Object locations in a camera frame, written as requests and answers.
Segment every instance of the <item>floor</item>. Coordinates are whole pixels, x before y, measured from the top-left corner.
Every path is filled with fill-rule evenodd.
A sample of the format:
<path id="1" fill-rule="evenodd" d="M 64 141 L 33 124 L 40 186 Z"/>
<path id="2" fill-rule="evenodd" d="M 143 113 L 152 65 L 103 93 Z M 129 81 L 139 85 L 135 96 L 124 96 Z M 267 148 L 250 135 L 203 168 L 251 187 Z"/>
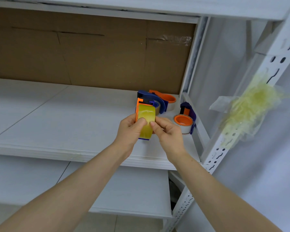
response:
<path id="1" fill-rule="evenodd" d="M 0 204 L 0 224 L 18 209 Z M 88 213 L 74 232 L 159 232 L 162 223 L 161 219 Z"/>

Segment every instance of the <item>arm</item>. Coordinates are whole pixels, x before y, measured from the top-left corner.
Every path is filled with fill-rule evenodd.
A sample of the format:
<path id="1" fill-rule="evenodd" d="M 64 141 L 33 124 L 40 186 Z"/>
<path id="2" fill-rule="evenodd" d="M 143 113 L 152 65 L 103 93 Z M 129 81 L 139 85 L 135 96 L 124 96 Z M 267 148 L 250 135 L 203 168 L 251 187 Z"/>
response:
<path id="1" fill-rule="evenodd" d="M 210 175 L 185 150 L 179 126 L 156 117 L 150 123 L 169 161 L 174 164 L 195 201 L 217 232 L 281 232 L 265 216 Z"/>
<path id="2" fill-rule="evenodd" d="M 73 231 L 119 165 L 131 154 L 144 118 L 122 120 L 115 141 L 66 179 L 39 195 L 0 225 L 0 232 Z"/>

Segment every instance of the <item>brown cardboard backing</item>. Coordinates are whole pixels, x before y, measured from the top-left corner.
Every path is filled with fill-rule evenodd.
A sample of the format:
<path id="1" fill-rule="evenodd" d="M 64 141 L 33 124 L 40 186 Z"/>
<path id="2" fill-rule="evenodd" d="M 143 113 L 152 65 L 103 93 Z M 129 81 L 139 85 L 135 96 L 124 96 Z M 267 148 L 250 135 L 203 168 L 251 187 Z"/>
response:
<path id="1" fill-rule="evenodd" d="M 178 94 L 194 28 L 0 8 L 0 78 Z"/>

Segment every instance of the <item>person's left arm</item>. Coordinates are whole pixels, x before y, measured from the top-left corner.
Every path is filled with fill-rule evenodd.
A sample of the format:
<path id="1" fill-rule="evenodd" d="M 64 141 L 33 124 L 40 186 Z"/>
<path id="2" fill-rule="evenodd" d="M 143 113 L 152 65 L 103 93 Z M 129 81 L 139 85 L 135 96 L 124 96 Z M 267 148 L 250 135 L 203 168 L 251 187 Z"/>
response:
<path id="1" fill-rule="evenodd" d="M 135 123 L 135 114 L 123 119 L 110 146 L 20 208 L 0 225 L 0 232 L 73 231 L 116 169 L 131 154 L 146 124 L 144 118 Z"/>

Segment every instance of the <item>white shelf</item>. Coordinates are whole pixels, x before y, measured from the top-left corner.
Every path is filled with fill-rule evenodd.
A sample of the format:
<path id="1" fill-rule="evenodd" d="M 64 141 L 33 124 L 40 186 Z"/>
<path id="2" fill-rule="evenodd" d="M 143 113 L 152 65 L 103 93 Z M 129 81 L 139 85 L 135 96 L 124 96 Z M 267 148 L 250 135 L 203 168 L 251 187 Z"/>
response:
<path id="1" fill-rule="evenodd" d="M 53 187 L 69 162 L 0 156 L 0 203 L 25 205 Z"/>
<path id="2" fill-rule="evenodd" d="M 0 154 L 87 162 L 113 142 L 120 121 L 135 112 L 136 98 L 136 91 L 70 85 L 3 132 Z M 179 104 L 161 116 L 172 119 Z M 183 138 L 200 161 L 192 136 Z M 175 170 L 156 135 L 138 140 L 123 165 Z"/>
<path id="3" fill-rule="evenodd" d="M 24 3 L 56 3 L 105 9 L 171 13 L 177 15 L 216 15 L 282 20 L 290 10 L 290 0 L 17 0 Z"/>
<path id="4" fill-rule="evenodd" d="M 0 133 L 45 103 L 66 85 L 0 79 Z"/>
<path id="5" fill-rule="evenodd" d="M 60 180 L 82 165 L 71 162 Z M 168 171 L 120 166 L 89 211 L 172 218 Z"/>

